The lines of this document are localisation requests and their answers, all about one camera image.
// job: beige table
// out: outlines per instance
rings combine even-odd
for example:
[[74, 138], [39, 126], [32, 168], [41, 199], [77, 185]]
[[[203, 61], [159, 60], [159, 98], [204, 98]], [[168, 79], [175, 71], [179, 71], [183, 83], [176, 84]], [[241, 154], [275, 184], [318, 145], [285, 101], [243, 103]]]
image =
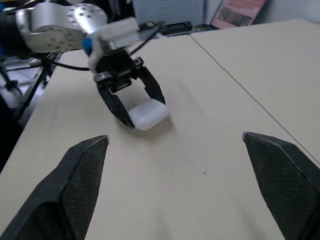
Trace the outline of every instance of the beige table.
[[[131, 133], [89, 72], [57, 67], [0, 176], [0, 233], [69, 147], [108, 134], [87, 240], [283, 239], [242, 133], [297, 143], [189, 36], [154, 40], [138, 54], [162, 88], [170, 120]], [[62, 62], [86, 66], [87, 58], [69, 52]], [[130, 88], [124, 101], [138, 101], [141, 85]]]
[[294, 19], [192, 37], [320, 161], [320, 24]]

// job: table surface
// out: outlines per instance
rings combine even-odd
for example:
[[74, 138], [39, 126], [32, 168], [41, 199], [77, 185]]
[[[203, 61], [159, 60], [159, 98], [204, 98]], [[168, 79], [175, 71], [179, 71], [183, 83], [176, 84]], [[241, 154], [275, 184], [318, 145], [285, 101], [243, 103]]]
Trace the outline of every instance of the table surface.
[[320, 24], [294, 19], [192, 37], [320, 161]]
[[[35, 186], [80, 141], [109, 135], [87, 240], [284, 239], [259, 191], [244, 131], [297, 144], [191, 37], [138, 52], [170, 118], [131, 132], [105, 106], [90, 72], [57, 67], [0, 176], [0, 233]], [[61, 61], [86, 66], [81, 51]], [[125, 103], [146, 97], [139, 81]]]

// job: robotic arm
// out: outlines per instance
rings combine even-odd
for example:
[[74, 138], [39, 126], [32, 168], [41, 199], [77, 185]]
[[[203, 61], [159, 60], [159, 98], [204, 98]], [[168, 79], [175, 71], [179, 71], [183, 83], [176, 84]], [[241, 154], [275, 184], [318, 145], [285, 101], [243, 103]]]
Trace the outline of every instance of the robotic arm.
[[[149, 130], [168, 116], [159, 84], [138, 57], [127, 47], [140, 40], [140, 32], [163, 26], [149, 22], [139, 27], [131, 17], [107, 24], [108, 17], [96, 5], [79, 3], [63, 6], [43, 2], [31, 8], [0, 12], [0, 48], [8, 54], [68, 52], [83, 49], [97, 89], [110, 111], [131, 129]], [[141, 79], [150, 101], [129, 112], [115, 94]]]

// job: wall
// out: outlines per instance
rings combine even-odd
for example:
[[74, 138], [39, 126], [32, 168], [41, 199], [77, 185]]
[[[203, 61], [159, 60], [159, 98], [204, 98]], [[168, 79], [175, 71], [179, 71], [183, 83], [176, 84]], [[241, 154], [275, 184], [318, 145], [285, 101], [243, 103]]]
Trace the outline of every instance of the wall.
[[209, 24], [222, 0], [204, 0], [203, 23]]
[[305, 4], [306, 0], [267, 0], [255, 23], [273, 23], [303, 18]]
[[[304, 18], [307, 0], [267, 0], [255, 24]], [[204, 0], [203, 23], [209, 24], [221, 0]]]

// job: white object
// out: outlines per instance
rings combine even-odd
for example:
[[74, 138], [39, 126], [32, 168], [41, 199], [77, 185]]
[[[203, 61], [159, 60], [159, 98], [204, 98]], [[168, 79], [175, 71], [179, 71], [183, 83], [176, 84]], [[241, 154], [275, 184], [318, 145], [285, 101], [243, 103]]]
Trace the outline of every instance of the white object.
[[155, 99], [137, 105], [128, 114], [135, 128], [141, 131], [150, 130], [169, 115], [167, 106]]
[[306, 0], [304, 18], [313, 23], [320, 23], [320, 1]]

